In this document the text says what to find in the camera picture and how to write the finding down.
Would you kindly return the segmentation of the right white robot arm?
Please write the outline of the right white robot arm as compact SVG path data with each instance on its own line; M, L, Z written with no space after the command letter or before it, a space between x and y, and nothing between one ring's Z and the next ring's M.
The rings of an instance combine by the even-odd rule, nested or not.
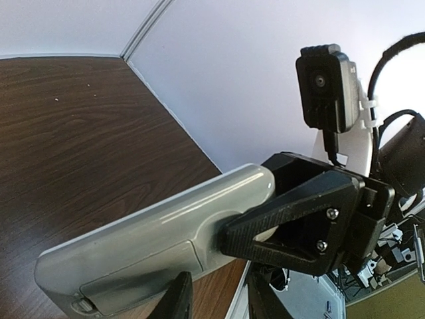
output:
M320 276L359 272L401 197L424 187L424 119L417 115L380 150L370 177L294 153L264 163L276 194L226 223L222 253Z

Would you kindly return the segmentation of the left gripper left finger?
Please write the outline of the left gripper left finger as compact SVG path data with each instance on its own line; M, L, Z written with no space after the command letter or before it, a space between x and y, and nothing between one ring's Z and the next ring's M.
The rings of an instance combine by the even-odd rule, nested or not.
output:
M193 280L190 272L180 272L158 303L158 318L193 317Z

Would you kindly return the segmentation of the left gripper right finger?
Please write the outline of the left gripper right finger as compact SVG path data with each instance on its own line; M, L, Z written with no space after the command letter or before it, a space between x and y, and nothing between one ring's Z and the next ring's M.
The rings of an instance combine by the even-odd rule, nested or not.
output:
M252 263L248 271L249 317L292 318L292 315L276 295L287 287L288 278L282 268Z

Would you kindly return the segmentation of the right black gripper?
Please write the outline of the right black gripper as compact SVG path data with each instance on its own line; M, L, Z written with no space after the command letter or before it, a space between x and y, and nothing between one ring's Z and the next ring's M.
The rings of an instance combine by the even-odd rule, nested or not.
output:
M394 188L290 152L262 166L274 176L272 200L221 228L221 253L314 276L342 265L360 272L386 223Z

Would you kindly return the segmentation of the white remote control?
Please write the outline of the white remote control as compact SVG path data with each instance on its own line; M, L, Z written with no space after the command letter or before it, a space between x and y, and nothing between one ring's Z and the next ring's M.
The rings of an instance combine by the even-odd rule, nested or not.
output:
M35 282L69 318L117 316L231 263L220 228L274 192L269 169L243 165L42 252Z

